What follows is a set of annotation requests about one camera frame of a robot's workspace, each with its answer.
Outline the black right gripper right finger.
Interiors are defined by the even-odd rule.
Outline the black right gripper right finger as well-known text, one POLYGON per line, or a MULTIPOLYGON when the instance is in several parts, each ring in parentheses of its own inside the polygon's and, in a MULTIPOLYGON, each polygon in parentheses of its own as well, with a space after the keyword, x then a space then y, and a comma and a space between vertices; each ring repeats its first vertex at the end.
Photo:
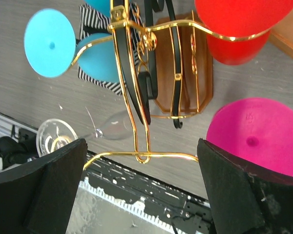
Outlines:
POLYGON ((293 177, 199 139, 197 155, 216 234, 293 234, 293 177))

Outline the magenta plastic wine glass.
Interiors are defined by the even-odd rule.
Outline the magenta plastic wine glass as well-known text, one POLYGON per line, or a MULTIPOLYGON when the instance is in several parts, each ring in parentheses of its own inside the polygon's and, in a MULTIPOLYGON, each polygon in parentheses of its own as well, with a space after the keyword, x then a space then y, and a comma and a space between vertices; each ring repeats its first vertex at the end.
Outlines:
POLYGON ((206 136, 219 148, 272 171, 293 176, 293 110, 252 97, 223 106, 206 136))

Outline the red plastic wine glass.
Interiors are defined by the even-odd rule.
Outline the red plastic wine glass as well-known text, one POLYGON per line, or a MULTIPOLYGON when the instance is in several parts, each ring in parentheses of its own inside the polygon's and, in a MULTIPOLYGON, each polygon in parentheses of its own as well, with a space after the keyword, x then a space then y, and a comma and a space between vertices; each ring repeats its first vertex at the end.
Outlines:
POLYGON ((293 0, 197 0, 199 18, 208 29, 230 37, 246 37, 264 32, 246 41, 225 41, 207 36, 212 56, 226 65, 252 60, 270 35, 269 29, 293 9, 293 0))

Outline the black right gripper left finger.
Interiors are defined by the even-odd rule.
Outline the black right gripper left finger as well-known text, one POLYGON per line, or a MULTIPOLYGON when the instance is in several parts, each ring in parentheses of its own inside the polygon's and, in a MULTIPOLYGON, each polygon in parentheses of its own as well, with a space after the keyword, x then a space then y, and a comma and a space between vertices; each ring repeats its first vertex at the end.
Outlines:
POLYGON ((77 139, 0 172, 0 234, 65 233, 86 154, 86 141, 77 139))

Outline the black white striped bag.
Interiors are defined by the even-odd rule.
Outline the black white striped bag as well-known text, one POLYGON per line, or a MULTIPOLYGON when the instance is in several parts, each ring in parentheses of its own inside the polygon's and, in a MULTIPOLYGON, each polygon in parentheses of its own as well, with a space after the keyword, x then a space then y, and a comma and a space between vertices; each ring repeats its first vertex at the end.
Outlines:
MULTIPOLYGON (((107 28, 110 17, 92 8, 87 3, 79 6, 81 24, 80 39, 77 41, 76 52, 95 39, 111 34, 107 28)), ((78 78, 92 82, 121 96, 113 41, 107 41, 88 48, 77 60, 78 78)))

